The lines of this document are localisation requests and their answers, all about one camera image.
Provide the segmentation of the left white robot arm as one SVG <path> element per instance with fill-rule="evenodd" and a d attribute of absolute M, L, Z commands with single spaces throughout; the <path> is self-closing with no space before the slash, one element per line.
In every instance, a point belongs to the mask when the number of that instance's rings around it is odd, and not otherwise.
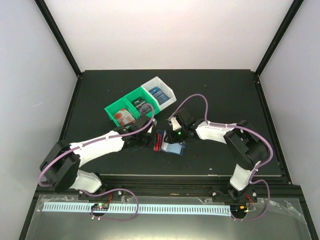
<path fill-rule="evenodd" d="M 116 127 L 96 138 L 74 143 L 58 141 L 39 167 L 39 186 L 51 187 L 56 193 L 80 190 L 97 200 L 103 199 L 108 188 L 100 175 L 83 171 L 81 167 L 107 154 L 150 146 L 156 125 L 154 118 L 142 115 L 134 123 Z"/>

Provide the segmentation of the blue leather card holder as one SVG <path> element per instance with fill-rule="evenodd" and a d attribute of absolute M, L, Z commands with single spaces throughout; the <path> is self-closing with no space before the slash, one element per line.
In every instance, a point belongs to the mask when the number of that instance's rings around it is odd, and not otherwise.
<path fill-rule="evenodd" d="M 160 148 L 160 152 L 165 152 L 169 154 L 175 154 L 175 155 L 183 155 L 183 152 L 185 148 L 187 147 L 187 144 L 183 142 L 179 143 L 167 143 L 167 133 L 168 131 L 162 131 L 162 130 L 157 130 L 156 133 L 161 133 L 162 134 L 162 144 Z"/>

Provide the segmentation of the green double card bin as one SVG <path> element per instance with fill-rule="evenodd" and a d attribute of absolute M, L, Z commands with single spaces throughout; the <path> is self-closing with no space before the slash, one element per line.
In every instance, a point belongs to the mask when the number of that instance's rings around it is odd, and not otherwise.
<path fill-rule="evenodd" d="M 136 120 L 140 116 L 140 111 L 136 109 L 133 101 L 141 97 L 146 103 L 149 103 L 154 108 L 154 113 L 157 115 L 161 110 L 158 106 L 158 102 L 152 97 L 149 92 L 142 86 L 129 92 L 125 96 L 106 106 L 104 110 L 108 114 L 111 121 L 115 123 L 117 127 L 120 126 L 120 121 L 115 118 L 115 115 L 122 109 L 125 109 Z"/>

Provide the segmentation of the red credit card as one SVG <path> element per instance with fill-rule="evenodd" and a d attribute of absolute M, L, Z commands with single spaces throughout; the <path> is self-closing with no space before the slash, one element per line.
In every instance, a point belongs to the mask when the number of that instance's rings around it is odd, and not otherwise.
<path fill-rule="evenodd" d="M 155 136 L 155 143 L 154 143 L 153 150 L 155 152 L 159 152 L 161 149 L 161 145 L 162 145 L 162 134 L 157 132 Z"/>

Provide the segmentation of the white card bin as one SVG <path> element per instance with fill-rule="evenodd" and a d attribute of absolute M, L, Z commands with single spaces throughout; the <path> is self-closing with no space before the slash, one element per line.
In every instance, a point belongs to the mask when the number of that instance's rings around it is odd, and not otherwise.
<path fill-rule="evenodd" d="M 158 76 L 142 84 L 141 87 L 155 99 L 160 112 L 177 101 L 174 91 Z"/>

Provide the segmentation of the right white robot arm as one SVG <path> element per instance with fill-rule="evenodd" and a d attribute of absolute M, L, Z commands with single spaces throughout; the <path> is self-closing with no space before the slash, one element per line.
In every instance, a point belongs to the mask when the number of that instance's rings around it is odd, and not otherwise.
<path fill-rule="evenodd" d="M 210 140 L 227 145 L 235 160 L 235 169 L 225 191 L 232 202 L 240 201 L 259 168 L 273 158 L 270 143 L 252 129 L 252 125 L 242 120 L 238 124 L 213 123 L 195 120 L 186 109 L 181 109 L 168 118 L 171 130 L 167 131 L 164 142 L 182 143 L 190 139 Z"/>

